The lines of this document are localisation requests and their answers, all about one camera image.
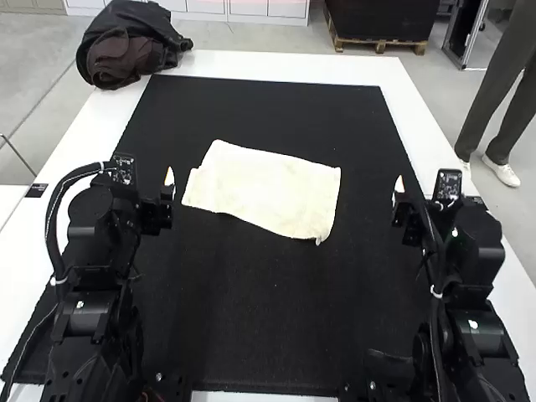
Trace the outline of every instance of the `crumpled towel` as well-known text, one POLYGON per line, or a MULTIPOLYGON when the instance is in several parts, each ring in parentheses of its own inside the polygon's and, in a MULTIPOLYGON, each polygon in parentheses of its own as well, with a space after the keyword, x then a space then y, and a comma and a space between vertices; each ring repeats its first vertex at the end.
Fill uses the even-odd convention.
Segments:
POLYGON ((340 181, 340 167, 216 140, 190 172, 183 205, 320 245, 333 227, 340 181))

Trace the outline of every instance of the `white cable tie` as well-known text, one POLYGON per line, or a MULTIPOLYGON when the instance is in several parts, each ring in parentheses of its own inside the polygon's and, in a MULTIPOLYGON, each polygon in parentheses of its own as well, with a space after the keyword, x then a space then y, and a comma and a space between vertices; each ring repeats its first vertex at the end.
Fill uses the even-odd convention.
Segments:
POLYGON ((435 297, 436 299, 439 299, 441 300, 443 298, 443 293, 436 293, 434 291, 434 285, 430 286, 430 293, 432 294, 433 297, 435 297))
POLYGON ((67 281, 67 276, 66 276, 64 279, 59 280, 59 281, 56 279, 55 276, 51 276, 51 277, 50 277, 50 285, 51 285, 51 286, 62 285, 62 284, 64 284, 66 281, 67 281))
POLYGON ((443 208, 445 207, 445 205, 443 205, 442 203, 440 203, 439 201, 434 201, 434 204, 437 204, 439 205, 439 211, 441 212, 443 210, 443 208))

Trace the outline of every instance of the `person's leg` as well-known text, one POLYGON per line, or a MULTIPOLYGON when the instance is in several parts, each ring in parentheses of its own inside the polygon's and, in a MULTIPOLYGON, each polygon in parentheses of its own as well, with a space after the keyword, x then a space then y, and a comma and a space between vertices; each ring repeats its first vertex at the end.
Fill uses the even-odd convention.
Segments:
POLYGON ((518 0, 454 146, 463 161, 469 162, 493 113, 534 54, 535 21, 536 1, 518 0))
POLYGON ((506 165, 521 134, 536 114, 536 54, 528 62, 521 82, 502 119, 501 129, 492 139, 486 155, 497 165, 506 165))

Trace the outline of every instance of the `dark clothing pile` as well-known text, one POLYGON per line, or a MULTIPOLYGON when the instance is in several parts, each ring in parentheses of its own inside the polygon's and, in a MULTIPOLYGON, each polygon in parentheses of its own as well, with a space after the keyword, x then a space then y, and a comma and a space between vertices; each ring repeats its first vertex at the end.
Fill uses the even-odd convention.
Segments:
POLYGON ((95 17, 76 52, 85 81, 116 90, 141 75, 177 67, 193 47, 171 25, 171 13, 157 3, 113 0, 95 17))

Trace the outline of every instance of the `white table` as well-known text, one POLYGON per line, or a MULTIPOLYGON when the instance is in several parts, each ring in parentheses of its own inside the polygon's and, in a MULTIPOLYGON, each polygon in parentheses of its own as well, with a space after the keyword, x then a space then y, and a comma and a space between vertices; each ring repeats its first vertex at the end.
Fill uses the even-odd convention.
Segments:
POLYGON ((0 185, 0 231, 27 191, 26 185, 0 185))
MULTIPOLYGON (((169 75, 189 75, 236 80, 274 80, 333 85, 378 85, 404 143, 423 193, 431 196, 440 168, 459 168, 458 159, 419 92, 396 58, 340 55, 241 53, 195 50, 186 54, 179 68, 169 75)), ((80 165, 108 160, 147 85, 148 77, 122 90, 96 90, 59 143, 38 183, 50 188, 80 165)), ((70 200, 89 184, 77 183, 64 198, 58 218, 60 248, 67 243, 66 213, 70 200)), ((466 195, 478 195, 471 182, 466 195)), ((42 198, 25 198, 0 233, 0 366, 13 351, 39 299, 52 266, 44 246, 44 214, 51 191, 42 198)), ((490 299, 504 321, 520 355, 528 392, 536 400, 536 290, 506 239, 506 260, 490 299)), ((13 387, 17 400, 39 400, 40 387, 13 387)), ((257 395, 255 401, 284 401, 295 396, 257 395)), ((251 399, 251 395, 194 393, 197 401, 220 402, 251 399)), ((313 401, 322 398, 304 397, 313 401)))

